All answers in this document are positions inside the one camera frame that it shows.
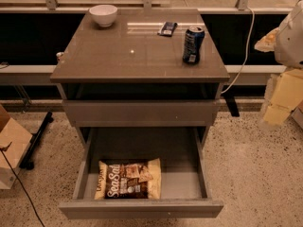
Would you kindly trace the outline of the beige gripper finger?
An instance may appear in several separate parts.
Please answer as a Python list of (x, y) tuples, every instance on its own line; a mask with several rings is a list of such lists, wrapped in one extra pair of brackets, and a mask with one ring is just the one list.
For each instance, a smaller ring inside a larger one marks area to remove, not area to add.
[(254, 48), (260, 52), (274, 52), (276, 46), (276, 36), (279, 29), (276, 27), (264, 35), (260, 40), (256, 42)]
[(289, 69), (272, 75), (266, 86), (262, 106), (263, 120), (280, 126), (303, 101), (303, 70)]

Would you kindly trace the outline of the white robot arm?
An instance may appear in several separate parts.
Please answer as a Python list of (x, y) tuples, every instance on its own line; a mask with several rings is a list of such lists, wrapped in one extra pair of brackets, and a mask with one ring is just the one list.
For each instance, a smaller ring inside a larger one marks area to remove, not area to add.
[(279, 76), (271, 76), (262, 106), (263, 121), (281, 125), (303, 101), (303, 0), (284, 18), (279, 27), (263, 36), (254, 48), (274, 52), (275, 60), (286, 67)]

